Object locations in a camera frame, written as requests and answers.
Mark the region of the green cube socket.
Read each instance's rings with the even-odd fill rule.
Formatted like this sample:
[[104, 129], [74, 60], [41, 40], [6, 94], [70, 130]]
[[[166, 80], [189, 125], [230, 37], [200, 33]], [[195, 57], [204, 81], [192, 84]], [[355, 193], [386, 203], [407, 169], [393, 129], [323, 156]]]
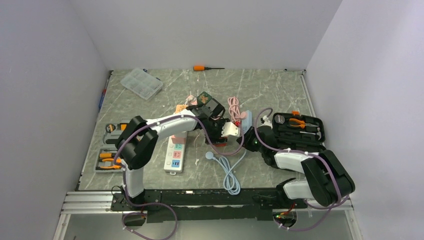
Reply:
[[200, 93], [196, 99], [197, 99], [197, 103], [198, 104], [203, 104], [206, 105], [213, 97], [208, 94], [207, 92], [203, 91], [202, 93]]

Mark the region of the beige cube socket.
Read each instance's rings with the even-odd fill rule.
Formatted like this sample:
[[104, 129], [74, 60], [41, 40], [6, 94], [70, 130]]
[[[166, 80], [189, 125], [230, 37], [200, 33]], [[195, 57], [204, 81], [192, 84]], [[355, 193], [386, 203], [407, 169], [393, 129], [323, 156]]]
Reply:
[[186, 105], [186, 104], [177, 104], [176, 105], [176, 107], [175, 107], [175, 111], [174, 111], [174, 113], [175, 114], [179, 114], [180, 112], [182, 112], [183, 110], [186, 110], [187, 109], [187, 107], [188, 107], [188, 105]]

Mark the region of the pink cube socket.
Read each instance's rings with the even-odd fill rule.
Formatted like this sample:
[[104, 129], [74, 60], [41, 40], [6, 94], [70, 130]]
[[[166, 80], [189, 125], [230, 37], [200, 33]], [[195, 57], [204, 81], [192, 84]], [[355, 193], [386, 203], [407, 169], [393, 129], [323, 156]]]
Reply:
[[173, 144], [185, 145], [187, 141], [188, 133], [186, 131], [176, 133], [170, 137]]

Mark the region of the black tool case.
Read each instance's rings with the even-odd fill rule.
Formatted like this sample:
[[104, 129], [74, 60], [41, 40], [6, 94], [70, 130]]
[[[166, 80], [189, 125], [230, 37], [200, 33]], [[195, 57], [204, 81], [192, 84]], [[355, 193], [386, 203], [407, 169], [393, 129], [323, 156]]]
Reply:
[[272, 116], [272, 129], [279, 147], [319, 153], [324, 146], [326, 133], [321, 119], [300, 114], [276, 112]]

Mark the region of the white power strip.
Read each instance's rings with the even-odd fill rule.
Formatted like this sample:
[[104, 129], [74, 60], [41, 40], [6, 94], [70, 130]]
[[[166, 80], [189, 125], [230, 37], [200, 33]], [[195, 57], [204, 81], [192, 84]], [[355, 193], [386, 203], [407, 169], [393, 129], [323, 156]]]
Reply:
[[173, 144], [171, 136], [168, 138], [165, 162], [163, 169], [170, 175], [183, 172], [186, 144]]

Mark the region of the clear plastic screw box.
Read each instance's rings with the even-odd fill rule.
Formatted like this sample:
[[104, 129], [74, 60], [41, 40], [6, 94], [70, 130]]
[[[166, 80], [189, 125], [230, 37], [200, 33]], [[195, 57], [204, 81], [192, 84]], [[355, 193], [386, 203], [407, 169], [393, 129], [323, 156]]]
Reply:
[[146, 69], [134, 68], [120, 81], [121, 85], [144, 100], [155, 96], [163, 87], [163, 82], [148, 73]]

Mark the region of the grey tool tray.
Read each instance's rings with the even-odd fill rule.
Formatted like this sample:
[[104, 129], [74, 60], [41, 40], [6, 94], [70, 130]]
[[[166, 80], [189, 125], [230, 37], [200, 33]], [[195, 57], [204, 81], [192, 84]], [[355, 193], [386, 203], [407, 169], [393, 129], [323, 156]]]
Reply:
[[101, 146], [94, 164], [95, 173], [117, 173], [122, 170], [120, 165], [114, 164], [114, 157], [117, 153], [116, 141], [129, 122], [129, 118], [123, 118], [120, 122], [105, 124]]

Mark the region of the light blue power strip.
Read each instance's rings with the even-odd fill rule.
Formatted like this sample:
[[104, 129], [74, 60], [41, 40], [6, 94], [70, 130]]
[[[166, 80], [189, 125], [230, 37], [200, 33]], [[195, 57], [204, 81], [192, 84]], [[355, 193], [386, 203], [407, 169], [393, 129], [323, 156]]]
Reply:
[[250, 110], [242, 112], [242, 115], [244, 118], [241, 120], [241, 129], [243, 134], [245, 134], [253, 125], [253, 115]]

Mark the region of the red cube socket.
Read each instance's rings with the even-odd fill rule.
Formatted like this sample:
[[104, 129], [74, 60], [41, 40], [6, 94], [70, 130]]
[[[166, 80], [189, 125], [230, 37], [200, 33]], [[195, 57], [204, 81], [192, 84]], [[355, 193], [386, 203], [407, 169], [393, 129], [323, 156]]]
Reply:
[[216, 139], [215, 141], [212, 142], [212, 145], [215, 147], [225, 147], [228, 143], [228, 139], [227, 138], [220, 138], [220, 139]]

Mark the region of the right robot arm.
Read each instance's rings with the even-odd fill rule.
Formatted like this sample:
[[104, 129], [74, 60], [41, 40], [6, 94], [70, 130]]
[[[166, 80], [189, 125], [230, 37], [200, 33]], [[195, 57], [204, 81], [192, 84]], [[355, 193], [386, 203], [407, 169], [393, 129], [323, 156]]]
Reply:
[[295, 200], [314, 200], [319, 209], [342, 204], [356, 190], [356, 185], [335, 153], [329, 149], [307, 152], [297, 149], [278, 149], [277, 138], [270, 126], [250, 127], [237, 139], [250, 152], [259, 152], [270, 167], [304, 175], [277, 185], [276, 203], [289, 207]]

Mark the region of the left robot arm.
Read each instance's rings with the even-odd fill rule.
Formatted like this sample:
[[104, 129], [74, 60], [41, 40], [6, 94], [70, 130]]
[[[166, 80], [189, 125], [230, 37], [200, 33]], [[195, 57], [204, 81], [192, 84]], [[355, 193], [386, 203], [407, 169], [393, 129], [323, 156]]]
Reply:
[[158, 141], [201, 129], [206, 142], [215, 147], [225, 142], [222, 131], [230, 119], [225, 118], [224, 113], [224, 107], [213, 99], [161, 118], [133, 117], [115, 143], [116, 157], [121, 159], [123, 168], [124, 204], [137, 210], [145, 202], [144, 167], [151, 160]]

